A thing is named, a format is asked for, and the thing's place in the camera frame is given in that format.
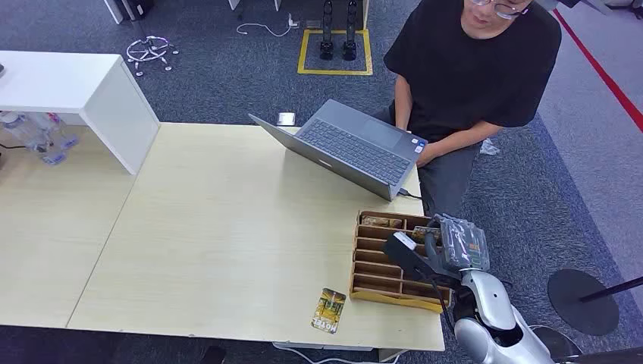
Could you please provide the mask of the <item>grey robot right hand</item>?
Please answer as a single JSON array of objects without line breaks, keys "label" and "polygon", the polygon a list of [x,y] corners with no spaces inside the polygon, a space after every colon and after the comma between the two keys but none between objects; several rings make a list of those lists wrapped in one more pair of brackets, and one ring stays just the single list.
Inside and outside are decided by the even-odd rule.
[{"label": "grey robot right hand", "polygon": [[447,214],[435,214],[428,228],[425,249],[435,271],[458,274],[466,269],[489,270],[490,254],[485,232],[474,223]]}]

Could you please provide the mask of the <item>person's left hand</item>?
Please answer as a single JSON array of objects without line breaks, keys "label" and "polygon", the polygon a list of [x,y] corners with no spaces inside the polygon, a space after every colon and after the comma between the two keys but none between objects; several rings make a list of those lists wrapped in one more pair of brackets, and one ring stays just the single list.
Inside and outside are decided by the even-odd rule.
[{"label": "person's left hand", "polygon": [[435,152],[434,144],[429,143],[423,148],[422,152],[419,154],[419,157],[416,161],[416,167],[422,168],[426,166],[428,163],[430,163],[436,157],[437,157],[437,153]]}]

